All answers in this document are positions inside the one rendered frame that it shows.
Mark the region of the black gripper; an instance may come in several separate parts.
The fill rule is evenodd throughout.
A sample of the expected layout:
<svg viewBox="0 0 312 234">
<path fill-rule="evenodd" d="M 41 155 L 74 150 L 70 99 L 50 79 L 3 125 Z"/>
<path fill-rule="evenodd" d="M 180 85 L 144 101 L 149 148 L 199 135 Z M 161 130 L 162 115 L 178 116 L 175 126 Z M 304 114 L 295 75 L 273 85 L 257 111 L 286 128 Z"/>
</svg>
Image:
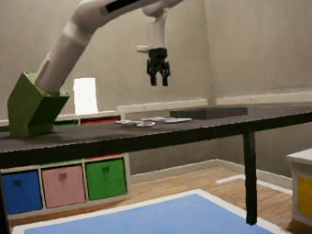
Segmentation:
<svg viewBox="0 0 312 234">
<path fill-rule="evenodd" d="M 151 86 L 157 86 L 157 77 L 155 76 L 157 72 L 159 72 L 163 77 L 162 86 L 168 86 L 168 77 L 171 73 L 169 62 L 164 60 L 167 58 L 167 49 L 150 49 L 149 58 L 151 59 L 147 59 L 147 74 L 150 75 Z"/>
</svg>

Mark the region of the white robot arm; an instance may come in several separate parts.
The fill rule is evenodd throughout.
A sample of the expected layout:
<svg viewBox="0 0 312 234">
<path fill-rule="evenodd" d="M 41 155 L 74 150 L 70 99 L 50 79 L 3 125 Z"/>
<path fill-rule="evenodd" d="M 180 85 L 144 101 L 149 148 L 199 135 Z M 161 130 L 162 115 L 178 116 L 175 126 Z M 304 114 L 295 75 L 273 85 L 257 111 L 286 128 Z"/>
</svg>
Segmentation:
<svg viewBox="0 0 312 234">
<path fill-rule="evenodd" d="M 150 49 L 167 49 L 165 23 L 168 9 L 181 2 L 183 0 L 83 0 L 40 65 L 34 83 L 48 92 L 58 93 L 95 29 L 142 7 L 145 16 L 157 18 L 148 25 L 148 46 L 138 46 L 137 52 L 149 54 Z"/>
</svg>

